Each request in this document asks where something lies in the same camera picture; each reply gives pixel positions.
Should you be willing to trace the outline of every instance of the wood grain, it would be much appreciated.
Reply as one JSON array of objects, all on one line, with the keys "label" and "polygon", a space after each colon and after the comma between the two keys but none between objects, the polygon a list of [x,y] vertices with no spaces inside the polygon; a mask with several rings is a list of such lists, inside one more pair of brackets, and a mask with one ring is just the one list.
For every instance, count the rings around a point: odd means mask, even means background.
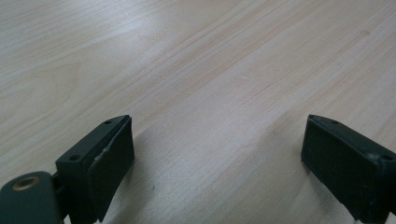
[{"label": "wood grain", "polygon": [[0,184],[130,114],[104,223],[355,223],[301,164],[304,125],[396,151],[395,74],[392,0],[1,1]]}]

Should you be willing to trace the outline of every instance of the black plastic piece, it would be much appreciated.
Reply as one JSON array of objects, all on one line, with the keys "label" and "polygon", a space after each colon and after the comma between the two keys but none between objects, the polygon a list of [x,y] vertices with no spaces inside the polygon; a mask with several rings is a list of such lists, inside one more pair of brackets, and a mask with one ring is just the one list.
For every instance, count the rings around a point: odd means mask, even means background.
[{"label": "black plastic piece", "polygon": [[61,215],[50,174],[21,175],[2,187],[0,223],[59,224],[59,220]]},{"label": "black plastic piece", "polygon": [[72,221],[103,220],[111,199],[134,159],[131,118],[110,119],[66,151],[57,161],[71,199]]},{"label": "black plastic piece", "polygon": [[396,154],[344,124],[310,115],[302,161],[362,222],[385,223],[394,211]]},{"label": "black plastic piece", "polygon": [[[59,224],[67,215],[72,223],[103,221],[133,160],[131,117],[109,119],[56,161],[53,176],[30,173],[4,185],[0,223]],[[15,185],[32,184],[29,181],[34,183],[29,188]]]}]

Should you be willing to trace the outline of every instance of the brass insert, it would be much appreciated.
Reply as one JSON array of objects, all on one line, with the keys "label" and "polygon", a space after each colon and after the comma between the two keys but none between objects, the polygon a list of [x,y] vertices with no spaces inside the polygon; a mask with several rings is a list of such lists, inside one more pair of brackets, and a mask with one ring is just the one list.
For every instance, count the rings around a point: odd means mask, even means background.
[{"label": "brass insert", "polygon": [[26,190],[38,184],[38,182],[40,182],[40,178],[38,178],[38,176],[28,176],[15,183],[12,186],[12,189],[16,191]]}]

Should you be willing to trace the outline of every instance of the light wood grain surface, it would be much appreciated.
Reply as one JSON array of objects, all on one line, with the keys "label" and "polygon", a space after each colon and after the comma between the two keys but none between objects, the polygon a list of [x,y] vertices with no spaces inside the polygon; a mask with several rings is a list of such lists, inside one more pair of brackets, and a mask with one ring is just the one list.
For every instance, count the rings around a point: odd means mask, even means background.
[{"label": "light wood grain surface", "polygon": [[300,162],[306,118],[395,151],[395,86],[394,0],[1,1],[0,184],[129,114],[104,223],[355,223]]}]

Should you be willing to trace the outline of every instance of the black plastic bracket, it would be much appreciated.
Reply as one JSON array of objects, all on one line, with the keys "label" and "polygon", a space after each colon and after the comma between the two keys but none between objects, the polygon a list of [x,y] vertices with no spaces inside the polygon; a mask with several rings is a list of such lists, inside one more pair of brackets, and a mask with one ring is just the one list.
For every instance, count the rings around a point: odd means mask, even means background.
[{"label": "black plastic bracket", "polygon": [[103,221],[111,200],[134,160],[132,120],[109,119],[67,150],[58,172],[34,172],[0,191],[0,223],[59,224]]},{"label": "black plastic bracket", "polygon": [[396,207],[396,154],[344,124],[310,115],[303,163],[365,223],[385,223]]}]

